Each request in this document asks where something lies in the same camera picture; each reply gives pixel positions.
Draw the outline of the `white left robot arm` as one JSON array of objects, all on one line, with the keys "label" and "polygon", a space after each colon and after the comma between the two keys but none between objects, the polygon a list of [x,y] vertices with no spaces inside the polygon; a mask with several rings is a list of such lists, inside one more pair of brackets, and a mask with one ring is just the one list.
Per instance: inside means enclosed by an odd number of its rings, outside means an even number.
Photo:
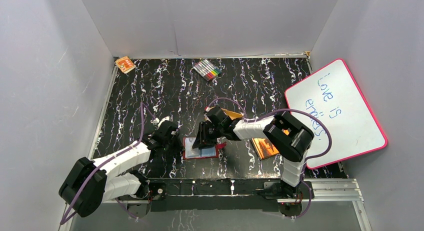
[{"label": "white left robot arm", "polygon": [[122,196],[144,199],[150,194],[150,181],[133,167],[150,162],[156,152],[181,149],[178,125],[165,118],[155,131],[121,150],[93,160],[78,159],[58,195],[82,218],[105,201]]}]

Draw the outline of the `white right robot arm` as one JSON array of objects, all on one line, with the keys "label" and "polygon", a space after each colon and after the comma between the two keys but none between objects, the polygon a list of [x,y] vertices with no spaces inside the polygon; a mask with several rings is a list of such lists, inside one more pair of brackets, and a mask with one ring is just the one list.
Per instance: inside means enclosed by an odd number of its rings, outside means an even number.
[{"label": "white right robot arm", "polygon": [[263,117],[231,118],[220,107],[209,108],[205,120],[199,123],[194,149],[215,146],[219,138],[229,141],[267,139],[283,157],[282,193],[295,198],[302,190],[300,184],[306,165],[306,153],[314,138],[313,132],[293,116],[294,109],[283,108]]}]

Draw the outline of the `yellow oval tray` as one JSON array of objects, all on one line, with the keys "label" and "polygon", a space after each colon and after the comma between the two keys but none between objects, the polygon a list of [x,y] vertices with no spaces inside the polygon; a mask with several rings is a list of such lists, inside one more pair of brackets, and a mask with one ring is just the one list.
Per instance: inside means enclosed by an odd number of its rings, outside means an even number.
[{"label": "yellow oval tray", "polygon": [[242,113],[230,111],[230,110],[227,110],[227,109],[224,109],[224,108],[221,108],[221,110],[231,120],[242,119],[244,117]]}]

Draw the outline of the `red leather card holder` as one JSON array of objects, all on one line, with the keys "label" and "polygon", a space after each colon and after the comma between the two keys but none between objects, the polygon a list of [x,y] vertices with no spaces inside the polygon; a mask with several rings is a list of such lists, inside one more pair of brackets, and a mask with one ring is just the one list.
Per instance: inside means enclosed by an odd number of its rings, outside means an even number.
[{"label": "red leather card holder", "polygon": [[206,159],[206,158],[217,158],[219,156],[219,150],[226,147],[227,142],[219,143],[213,147],[207,148],[193,148],[195,137],[184,137],[183,138],[183,159]]}]

